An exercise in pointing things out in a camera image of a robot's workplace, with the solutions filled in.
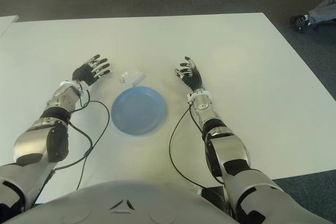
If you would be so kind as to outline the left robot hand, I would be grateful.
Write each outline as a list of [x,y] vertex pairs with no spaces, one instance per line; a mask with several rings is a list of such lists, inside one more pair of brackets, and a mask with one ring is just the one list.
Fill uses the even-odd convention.
[[101,58],[99,54],[93,56],[77,68],[72,74],[72,81],[85,82],[91,86],[102,77],[110,73],[110,64],[107,58]]

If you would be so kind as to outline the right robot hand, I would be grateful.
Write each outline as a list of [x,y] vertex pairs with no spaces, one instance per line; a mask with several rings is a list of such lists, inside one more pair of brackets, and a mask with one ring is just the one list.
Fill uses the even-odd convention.
[[185,61],[180,63],[181,69],[175,69],[175,75],[189,87],[193,92],[204,90],[201,74],[190,57],[184,57]]

